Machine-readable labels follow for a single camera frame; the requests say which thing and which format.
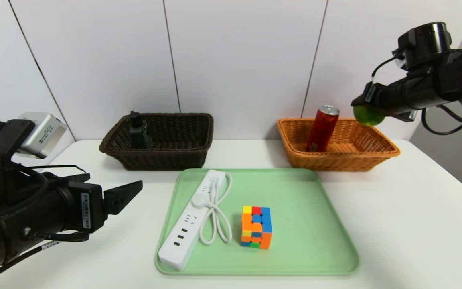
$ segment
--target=orange wicker basket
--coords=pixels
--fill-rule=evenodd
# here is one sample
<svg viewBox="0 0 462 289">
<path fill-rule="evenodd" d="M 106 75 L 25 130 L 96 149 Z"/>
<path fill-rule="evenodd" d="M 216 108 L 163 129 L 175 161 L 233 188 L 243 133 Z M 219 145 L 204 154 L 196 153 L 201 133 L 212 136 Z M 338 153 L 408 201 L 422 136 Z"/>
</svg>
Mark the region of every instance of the orange wicker basket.
<svg viewBox="0 0 462 289">
<path fill-rule="evenodd" d="M 353 118 L 340 118 L 326 152 L 306 152 L 313 118 L 284 118 L 277 122 L 284 149 L 293 167 L 317 171 L 363 172 L 400 150 L 379 130 Z"/>
</svg>

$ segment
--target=black bottle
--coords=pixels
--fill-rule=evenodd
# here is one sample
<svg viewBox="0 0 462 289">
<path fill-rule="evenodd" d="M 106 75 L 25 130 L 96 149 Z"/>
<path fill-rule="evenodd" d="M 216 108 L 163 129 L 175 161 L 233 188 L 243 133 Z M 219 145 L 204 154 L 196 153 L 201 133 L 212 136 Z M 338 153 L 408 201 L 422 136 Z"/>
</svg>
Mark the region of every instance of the black bottle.
<svg viewBox="0 0 462 289">
<path fill-rule="evenodd" d="M 150 149 L 152 148 L 152 139 L 149 135 L 149 128 L 147 123 L 140 117 L 139 113 L 131 112 L 128 115 L 130 121 L 130 137 L 132 140 L 132 147 L 134 149 Z"/>
</svg>

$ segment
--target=blue sticker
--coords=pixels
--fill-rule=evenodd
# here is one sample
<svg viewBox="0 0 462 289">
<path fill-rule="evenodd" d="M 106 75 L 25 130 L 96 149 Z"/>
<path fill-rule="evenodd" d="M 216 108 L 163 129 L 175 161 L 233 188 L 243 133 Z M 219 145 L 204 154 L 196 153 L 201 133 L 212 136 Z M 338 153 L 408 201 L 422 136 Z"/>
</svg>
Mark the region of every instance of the blue sticker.
<svg viewBox="0 0 462 289">
<path fill-rule="evenodd" d="M 263 224 L 263 232 L 272 233 L 272 225 L 271 224 Z"/>
<path fill-rule="evenodd" d="M 270 215 L 261 216 L 261 222 L 264 224 L 272 224 L 272 220 L 270 220 Z"/>
<path fill-rule="evenodd" d="M 262 207 L 261 208 L 262 215 L 270 215 L 270 208 L 269 207 Z"/>
<path fill-rule="evenodd" d="M 253 215 L 253 223 L 261 223 L 261 216 Z"/>
</svg>

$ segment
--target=rubik's cube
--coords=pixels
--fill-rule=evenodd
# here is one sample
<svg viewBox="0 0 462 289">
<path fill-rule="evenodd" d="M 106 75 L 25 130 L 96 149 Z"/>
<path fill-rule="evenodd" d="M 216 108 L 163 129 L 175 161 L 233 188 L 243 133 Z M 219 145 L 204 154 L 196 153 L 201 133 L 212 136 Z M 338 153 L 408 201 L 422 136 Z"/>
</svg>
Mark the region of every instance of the rubik's cube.
<svg viewBox="0 0 462 289">
<path fill-rule="evenodd" d="M 242 211 L 242 243 L 244 247 L 268 249 L 272 239 L 270 208 L 244 206 Z"/>
</svg>

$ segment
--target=green tray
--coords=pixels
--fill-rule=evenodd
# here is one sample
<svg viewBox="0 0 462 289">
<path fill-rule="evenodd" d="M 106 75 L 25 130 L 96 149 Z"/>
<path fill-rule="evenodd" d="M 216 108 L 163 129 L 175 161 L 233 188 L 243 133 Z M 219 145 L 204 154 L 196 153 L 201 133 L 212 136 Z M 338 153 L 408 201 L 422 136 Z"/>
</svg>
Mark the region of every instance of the green tray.
<svg viewBox="0 0 462 289">
<path fill-rule="evenodd" d="M 158 250 L 208 169 L 188 169 L 178 177 L 156 249 L 156 268 L 168 275 L 349 275 L 359 256 L 326 192 L 307 169 L 220 169 L 233 176 L 233 186 L 220 208 L 226 213 L 233 241 L 196 245 L 185 270 L 163 265 Z M 270 207 L 270 249 L 240 246 L 243 205 Z M 211 236 L 207 223 L 205 236 Z"/>
</svg>

